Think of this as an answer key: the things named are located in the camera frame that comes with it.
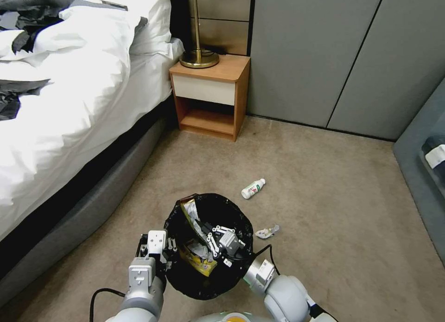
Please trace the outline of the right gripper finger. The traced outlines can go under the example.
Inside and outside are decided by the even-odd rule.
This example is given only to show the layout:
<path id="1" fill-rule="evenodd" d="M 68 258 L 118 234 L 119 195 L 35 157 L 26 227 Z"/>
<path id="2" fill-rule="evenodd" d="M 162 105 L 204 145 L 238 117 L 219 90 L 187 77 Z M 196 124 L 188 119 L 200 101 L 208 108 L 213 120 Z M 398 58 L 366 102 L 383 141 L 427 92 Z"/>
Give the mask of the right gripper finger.
<path id="1" fill-rule="evenodd" d="M 211 244 L 208 243 L 208 233 L 211 231 L 213 227 L 216 226 L 217 225 L 212 226 L 210 223 L 200 223 L 200 229 L 201 229 L 200 237 L 210 250 L 213 260 L 217 260 L 220 257 L 222 257 L 224 251 L 224 248 L 219 248 L 218 246 L 214 248 Z"/>
<path id="2" fill-rule="evenodd" d="M 246 243 L 240 240 L 235 229 L 217 225 L 208 233 L 208 243 L 214 248 L 244 248 Z"/>

